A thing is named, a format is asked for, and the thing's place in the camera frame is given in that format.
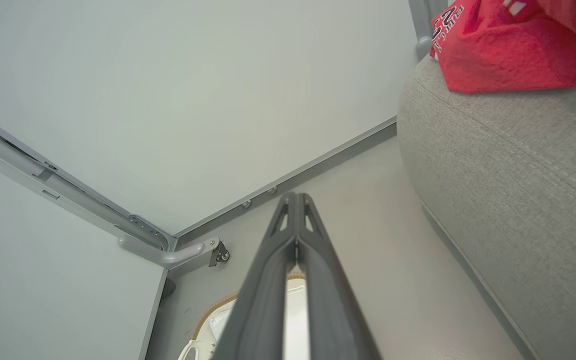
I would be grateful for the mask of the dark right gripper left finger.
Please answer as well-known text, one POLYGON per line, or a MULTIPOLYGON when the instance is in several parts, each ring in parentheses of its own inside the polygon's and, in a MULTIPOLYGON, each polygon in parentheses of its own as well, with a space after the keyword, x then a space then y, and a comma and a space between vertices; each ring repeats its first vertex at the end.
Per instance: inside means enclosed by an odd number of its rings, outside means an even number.
POLYGON ((283 360, 287 278, 297 262, 297 194, 270 219, 212 360, 283 360))

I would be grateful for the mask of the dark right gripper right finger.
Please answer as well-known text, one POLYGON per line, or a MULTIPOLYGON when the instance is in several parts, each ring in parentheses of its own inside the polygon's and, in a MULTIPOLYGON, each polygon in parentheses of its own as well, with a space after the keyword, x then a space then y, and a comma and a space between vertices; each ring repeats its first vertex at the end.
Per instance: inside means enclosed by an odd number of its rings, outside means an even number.
POLYGON ((310 360, 383 360, 313 198, 297 194, 297 262, 305 275, 310 360))

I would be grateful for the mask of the red jersey with black lettering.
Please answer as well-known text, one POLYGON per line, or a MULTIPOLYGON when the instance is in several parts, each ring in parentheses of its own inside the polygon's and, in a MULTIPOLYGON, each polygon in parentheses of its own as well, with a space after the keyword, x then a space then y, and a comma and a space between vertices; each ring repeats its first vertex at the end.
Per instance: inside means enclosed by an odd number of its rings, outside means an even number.
POLYGON ((548 16, 537 0, 454 0, 432 25, 429 56, 450 91, 576 86, 576 33, 548 16))

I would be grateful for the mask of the white wicker laundry basket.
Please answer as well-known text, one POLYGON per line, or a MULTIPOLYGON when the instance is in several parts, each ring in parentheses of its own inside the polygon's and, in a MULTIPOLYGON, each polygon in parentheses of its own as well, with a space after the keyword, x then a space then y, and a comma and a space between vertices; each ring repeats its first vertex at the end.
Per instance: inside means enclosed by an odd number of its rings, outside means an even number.
MULTIPOLYGON (((286 276, 286 280, 288 280, 292 273, 297 273, 295 276, 296 278, 304 278, 306 280, 306 275, 302 272, 290 272, 286 276)), ((204 328, 204 324, 208 316, 212 313, 213 310, 219 308, 220 306, 224 305, 224 303, 238 298, 238 292, 233 292, 233 294, 229 294, 228 296, 220 299, 217 303, 213 304, 206 312, 203 314, 199 322, 196 324, 192 335, 190 337, 189 342, 181 351, 180 355, 178 356, 178 360, 212 360, 214 356, 215 349, 217 348, 217 342, 215 338, 210 334, 210 331, 204 328)), ((283 331, 283 357, 284 360, 284 331, 283 331)))

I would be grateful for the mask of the small black caster wheel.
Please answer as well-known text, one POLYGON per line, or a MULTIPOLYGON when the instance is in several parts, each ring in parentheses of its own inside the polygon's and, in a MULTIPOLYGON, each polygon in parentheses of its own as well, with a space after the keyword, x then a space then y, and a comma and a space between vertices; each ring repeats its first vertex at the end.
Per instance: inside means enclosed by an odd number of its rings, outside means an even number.
POLYGON ((224 246, 224 243, 219 241, 217 246, 211 251, 208 266, 215 267, 217 264, 228 262, 229 258, 229 251, 226 249, 226 246, 224 246))

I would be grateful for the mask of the grey partition foot tube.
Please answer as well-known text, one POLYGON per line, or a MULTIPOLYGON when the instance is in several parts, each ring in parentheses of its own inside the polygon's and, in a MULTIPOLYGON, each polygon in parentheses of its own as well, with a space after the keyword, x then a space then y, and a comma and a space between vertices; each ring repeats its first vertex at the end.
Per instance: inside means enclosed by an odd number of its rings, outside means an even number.
POLYGON ((219 237, 213 237, 201 243, 190 244, 178 251, 164 251, 144 243, 131 235, 124 234, 118 238, 120 248, 137 255, 164 269, 173 270, 185 264, 208 256, 221 244, 219 237))

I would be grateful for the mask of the grey fabric sofa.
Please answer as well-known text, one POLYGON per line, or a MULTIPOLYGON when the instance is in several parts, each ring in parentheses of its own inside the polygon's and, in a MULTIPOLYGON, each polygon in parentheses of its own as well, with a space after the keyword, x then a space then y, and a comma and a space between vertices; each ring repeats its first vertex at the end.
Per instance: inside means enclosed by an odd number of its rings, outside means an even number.
POLYGON ((399 102, 423 206, 537 360, 576 360, 576 86, 463 94, 429 56, 399 102))

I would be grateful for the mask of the grey side panel bottom rail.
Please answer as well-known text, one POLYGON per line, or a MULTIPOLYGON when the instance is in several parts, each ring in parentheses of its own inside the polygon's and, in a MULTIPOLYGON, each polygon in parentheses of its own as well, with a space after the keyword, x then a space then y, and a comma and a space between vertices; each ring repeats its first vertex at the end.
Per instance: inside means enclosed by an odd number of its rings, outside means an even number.
POLYGON ((154 323, 156 321, 156 315, 158 312, 158 308, 160 302, 162 301, 162 294, 165 288, 165 283, 169 275, 169 270, 164 268, 162 275, 160 277, 160 281, 158 283, 158 289, 155 292, 153 306, 151 308, 150 317, 146 326, 145 335, 142 341, 141 351, 138 356, 138 360, 146 360, 147 349, 149 347, 151 341, 151 335, 153 334, 154 323))

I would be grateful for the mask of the grey partition bottom rail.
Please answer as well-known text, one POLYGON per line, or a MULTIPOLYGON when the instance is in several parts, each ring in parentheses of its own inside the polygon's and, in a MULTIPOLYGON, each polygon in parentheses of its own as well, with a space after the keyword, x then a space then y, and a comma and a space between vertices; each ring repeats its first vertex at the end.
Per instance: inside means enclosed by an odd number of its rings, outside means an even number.
POLYGON ((174 236, 177 239, 176 249, 187 246, 187 244, 199 239, 199 237, 237 219, 246 214, 246 212, 258 208, 273 199, 279 198, 286 192, 294 190, 313 178, 395 137, 397 135, 396 123, 397 116, 393 116, 370 130, 346 141, 342 145, 336 146, 333 150, 320 155, 313 161, 307 162, 307 164, 300 166, 296 170, 291 171, 253 193, 247 194, 225 208, 201 219, 201 221, 181 230, 174 236), (278 191, 274 195, 267 194, 267 190, 274 186, 278 187, 278 191), (251 200, 250 207, 243 209, 242 203, 249 199, 251 200))

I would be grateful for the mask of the grey partition post with feet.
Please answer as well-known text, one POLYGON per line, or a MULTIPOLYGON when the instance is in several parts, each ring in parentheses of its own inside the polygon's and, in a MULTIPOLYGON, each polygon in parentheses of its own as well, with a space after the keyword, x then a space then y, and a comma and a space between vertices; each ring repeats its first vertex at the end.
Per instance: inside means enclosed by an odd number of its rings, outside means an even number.
POLYGON ((415 54, 417 62, 420 62, 432 47, 434 25, 432 20, 438 16, 454 0, 407 0, 413 19, 414 32, 416 34, 415 54))

